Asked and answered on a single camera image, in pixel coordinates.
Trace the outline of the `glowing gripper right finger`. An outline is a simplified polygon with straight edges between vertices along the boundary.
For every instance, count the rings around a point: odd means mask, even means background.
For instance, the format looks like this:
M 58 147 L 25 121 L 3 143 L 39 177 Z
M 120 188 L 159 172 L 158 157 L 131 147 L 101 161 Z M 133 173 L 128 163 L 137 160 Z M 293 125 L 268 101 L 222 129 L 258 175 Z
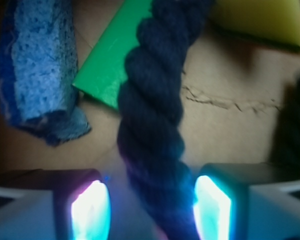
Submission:
M 300 171 L 271 163 L 208 163 L 195 182 L 202 240 L 300 240 Z

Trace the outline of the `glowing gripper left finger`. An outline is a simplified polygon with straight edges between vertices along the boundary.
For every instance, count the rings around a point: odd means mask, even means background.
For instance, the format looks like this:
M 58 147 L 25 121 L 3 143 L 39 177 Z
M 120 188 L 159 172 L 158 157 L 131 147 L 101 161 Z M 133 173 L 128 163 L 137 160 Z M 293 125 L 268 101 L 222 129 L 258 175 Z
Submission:
M 105 240 L 108 188 L 96 169 L 0 173 L 0 240 Z

